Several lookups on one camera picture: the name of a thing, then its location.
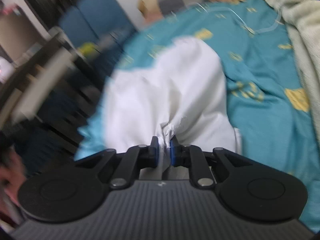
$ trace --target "bed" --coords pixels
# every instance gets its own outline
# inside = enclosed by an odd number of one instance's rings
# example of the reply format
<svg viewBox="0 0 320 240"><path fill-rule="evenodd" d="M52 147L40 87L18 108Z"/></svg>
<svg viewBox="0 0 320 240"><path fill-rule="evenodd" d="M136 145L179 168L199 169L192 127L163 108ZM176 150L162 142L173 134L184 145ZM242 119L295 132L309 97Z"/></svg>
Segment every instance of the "bed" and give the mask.
<svg viewBox="0 0 320 240"><path fill-rule="evenodd" d="M305 184L308 202L301 220L316 232L320 230L318 144L287 29L278 19L264 0L193 5L137 33L126 44L116 69L149 68L175 37L191 35L206 42L223 64L227 113L231 125L241 132L242 154ZM107 94L88 125L79 129L84 139L75 160L108 147L103 139L104 100Z"/></svg>

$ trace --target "light green blanket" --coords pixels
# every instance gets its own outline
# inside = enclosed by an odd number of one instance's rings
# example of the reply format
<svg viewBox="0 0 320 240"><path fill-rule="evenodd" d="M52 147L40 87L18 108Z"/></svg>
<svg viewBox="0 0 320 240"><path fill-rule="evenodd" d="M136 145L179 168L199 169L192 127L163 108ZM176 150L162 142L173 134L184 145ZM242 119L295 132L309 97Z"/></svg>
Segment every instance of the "light green blanket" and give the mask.
<svg viewBox="0 0 320 240"><path fill-rule="evenodd" d="M289 33L298 73L308 94L320 144L320 1L265 0L280 11Z"/></svg>

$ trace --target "finger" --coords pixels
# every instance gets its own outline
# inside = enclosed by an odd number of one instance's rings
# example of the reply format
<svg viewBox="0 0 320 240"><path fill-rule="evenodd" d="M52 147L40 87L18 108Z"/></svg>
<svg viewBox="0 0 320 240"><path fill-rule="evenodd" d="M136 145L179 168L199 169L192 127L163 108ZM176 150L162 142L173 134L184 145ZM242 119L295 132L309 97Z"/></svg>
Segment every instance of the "finger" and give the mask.
<svg viewBox="0 0 320 240"><path fill-rule="evenodd" d="M9 169L1 166L0 167L0 180L8 180L10 181L11 179L11 172Z"/></svg>
<svg viewBox="0 0 320 240"><path fill-rule="evenodd" d="M12 161L12 167L19 172L24 171L24 165L22 163L22 158L15 151L10 152L10 160Z"/></svg>
<svg viewBox="0 0 320 240"><path fill-rule="evenodd" d="M17 206L19 206L18 201L18 191L14 187L6 187L4 189L4 193L8 195L8 197L11 199L13 203L15 203Z"/></svg>

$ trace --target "ridged gray surface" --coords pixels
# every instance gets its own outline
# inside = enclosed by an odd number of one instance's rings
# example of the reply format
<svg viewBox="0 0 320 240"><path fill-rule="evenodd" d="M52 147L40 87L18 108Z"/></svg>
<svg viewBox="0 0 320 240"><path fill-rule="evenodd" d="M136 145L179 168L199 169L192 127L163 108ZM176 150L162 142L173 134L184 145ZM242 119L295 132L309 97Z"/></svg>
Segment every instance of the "ridged gray surface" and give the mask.
<svg viewBox="0 0 320 240"><path fill-rule="evenodd" d="M214 193L195 189L187 180L159 183L137 180L129 189L111 192L98 210L83 219L59 225L29 220L12 236L17 240L307 240L313 235L295 220L278 225L241 220L226 211Z"/></svg>

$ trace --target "cable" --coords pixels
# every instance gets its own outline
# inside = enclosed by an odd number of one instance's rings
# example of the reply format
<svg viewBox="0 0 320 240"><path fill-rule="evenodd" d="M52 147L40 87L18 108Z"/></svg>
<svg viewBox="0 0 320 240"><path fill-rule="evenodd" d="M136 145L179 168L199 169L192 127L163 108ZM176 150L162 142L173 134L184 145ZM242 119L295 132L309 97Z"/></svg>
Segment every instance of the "cable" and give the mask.
<svg viewBox="0 0 320 240"><path fill-rule="evenodd" d="M244 20L241 19L241 17L236 14L236 12L232 9L230 9L229 7L213 7L210 8L209 10L205 9L200 3L197 2L193 2L187 5L187 8L189 9L190 5L198 5L200 6L204 11L206 11L208 14L209 12L214 12L214 11L231 11L232 13L234 13L238 19L242 22L243 26L252 34L261 34L261 33L266 33L266 32L271 32L274 31L278 25L279 25L279 21L281 19L281 11L278 12L277 18L275 19L275 22L273 23L273 25L271 25L270 27L267 28L262 28L259 30L253 30L252 28L250 28L245 22Z"/></svg>

